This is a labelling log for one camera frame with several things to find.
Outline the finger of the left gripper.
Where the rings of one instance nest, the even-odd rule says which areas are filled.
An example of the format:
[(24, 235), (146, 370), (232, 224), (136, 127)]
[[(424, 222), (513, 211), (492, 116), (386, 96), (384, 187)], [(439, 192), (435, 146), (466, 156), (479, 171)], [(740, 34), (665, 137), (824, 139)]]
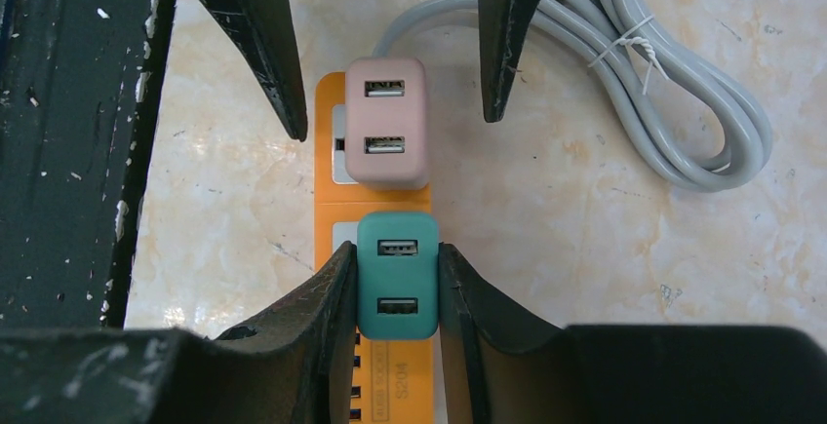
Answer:
[(478, 0), (482, 103), (488, 123), (502, 120), (540, 0)]
[(290, 0), (199, 1), (245, 59), (287, 135), (306, 140), (306, 97)]

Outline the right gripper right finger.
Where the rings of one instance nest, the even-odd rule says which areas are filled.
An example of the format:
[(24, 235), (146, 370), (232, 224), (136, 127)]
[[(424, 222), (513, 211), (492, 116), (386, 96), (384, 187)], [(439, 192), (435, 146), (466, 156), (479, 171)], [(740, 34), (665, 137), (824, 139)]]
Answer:
[(739, 325), (571, 325), (537, 317), (453, 245), (438, 255), (452, 423), (822, 423), (826, 353)]

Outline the pink USB charger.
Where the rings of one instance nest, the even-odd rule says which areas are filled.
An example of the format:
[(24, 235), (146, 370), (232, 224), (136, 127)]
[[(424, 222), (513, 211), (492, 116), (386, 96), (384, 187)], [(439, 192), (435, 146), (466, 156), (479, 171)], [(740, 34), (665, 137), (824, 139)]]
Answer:
[(428, 99), (416, 58), (359, 58), (345, 71), (344, 166), (382, 190), (428, 183)]

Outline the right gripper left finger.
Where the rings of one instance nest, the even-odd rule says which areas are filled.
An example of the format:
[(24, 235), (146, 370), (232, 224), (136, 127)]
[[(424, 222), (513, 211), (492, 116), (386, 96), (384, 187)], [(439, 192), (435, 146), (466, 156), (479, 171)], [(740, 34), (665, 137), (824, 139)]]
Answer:
[(12, 328), (5, 423), (344, 423), (354, 368), (356, 249), (210, 339), (180, 329)]

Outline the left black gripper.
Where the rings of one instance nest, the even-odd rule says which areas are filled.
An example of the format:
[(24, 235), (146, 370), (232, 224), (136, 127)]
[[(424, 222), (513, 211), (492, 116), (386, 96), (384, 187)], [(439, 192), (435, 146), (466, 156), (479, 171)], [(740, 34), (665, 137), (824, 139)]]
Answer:
[(1, 326), (119, 328), (176, 0), (1, 0)]

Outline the teal USB charger plug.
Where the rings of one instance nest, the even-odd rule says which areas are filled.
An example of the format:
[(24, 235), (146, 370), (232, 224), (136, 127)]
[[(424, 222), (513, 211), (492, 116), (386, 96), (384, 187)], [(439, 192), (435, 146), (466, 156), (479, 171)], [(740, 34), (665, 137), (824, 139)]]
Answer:
[(424, 340), (438, 327), (439, 226), (427, 212), (372, 212), (357, 226), (357, 327), (369, 340)]

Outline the orange power strip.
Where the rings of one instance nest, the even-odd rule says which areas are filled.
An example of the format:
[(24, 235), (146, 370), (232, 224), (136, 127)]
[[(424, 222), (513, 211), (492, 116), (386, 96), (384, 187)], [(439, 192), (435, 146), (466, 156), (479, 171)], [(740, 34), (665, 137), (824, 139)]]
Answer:
[[(345, 74), (333, 72), (316, 87), (314, 119), (314, 268), (320, 269), (345, 241), (354, 242), (358, 221), (371, 212), (429, 212), (429, 188), (371, 190), (334, 167), (335, 141), (344, 136)], [(351, 423), (433, 423), (433, 341), (370, 341), (355, 334), (348, 418)]]

